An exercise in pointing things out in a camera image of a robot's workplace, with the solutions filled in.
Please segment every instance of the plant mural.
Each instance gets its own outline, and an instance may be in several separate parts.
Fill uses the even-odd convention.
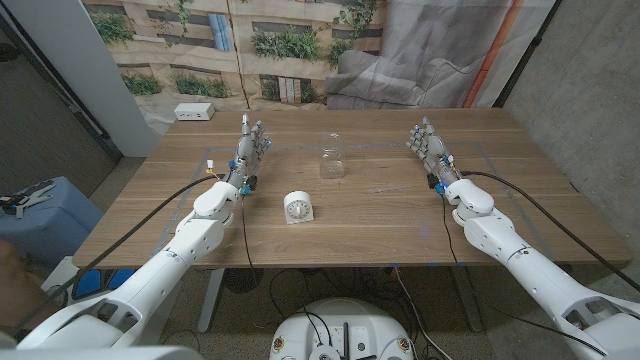
[[[83,3],[143,114],[168,121],[180,102],[325,109],[339,56],[377,54],[384,23],[381,0]]]

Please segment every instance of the robotic arm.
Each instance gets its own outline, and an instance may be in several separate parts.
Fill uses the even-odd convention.
[[[588,289],[520,237],[491,195],[463,179],[433,126],[411,130],[407,146],[423,160],[430,186],[443,194],[467,241],[504,265],[562,332],[584,340],[607,358],[635,358],[640,351],[640,304]],[[580,359],[602,359],[594,349],[569,338]]]
[[[271,144],[260,121],[247,114],[235,160],[224,181],[200,195],[173,239],[122,286],[106,295],[68,306],[32,331],[17,350],[127,347],[138,344],[150,317],[182,275],[222,241],[235,203],[255,187],[255,172]]]

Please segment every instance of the table leg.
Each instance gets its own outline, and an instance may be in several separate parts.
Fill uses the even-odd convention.
[[[473,332],[481,332],[483,330],[482,319],[480,318],[480,310],[478,309],[476,298],[473,296],[467,268],[464,266],[455,266],[450,269],[453,282],[456,284],[456,288],[458,288],[462,307],[467,315],[469,329]]]
[[[222,275],[224,269],[211,270],[209,275],[209,285],[207,285],[207,293],[204,295],[202,302],[202,311],[200,311],[200,320],[198,320],[198,332],[206,333],[211,329],[211,320],[213,319],[213,311],[218,300],[218,293],[222,285]]]

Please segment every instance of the blue stool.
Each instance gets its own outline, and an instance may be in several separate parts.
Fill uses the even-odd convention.
[[[50,268],[73,255],[103,215],[67,178],[52,181],[55,187],[43,194],[51,197],[26,208],[22,218],[0,210],[0,238]]]
[[[84,274],[74,285],[71,297],[78,301],[85,297],[115,290],[133,275],[134,269],[96,270]]]

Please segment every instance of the gray curtain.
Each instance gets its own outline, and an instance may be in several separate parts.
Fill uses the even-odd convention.
[[[380,56],[349,50],[329,109],[460,107],[510,0],[387,0]]]

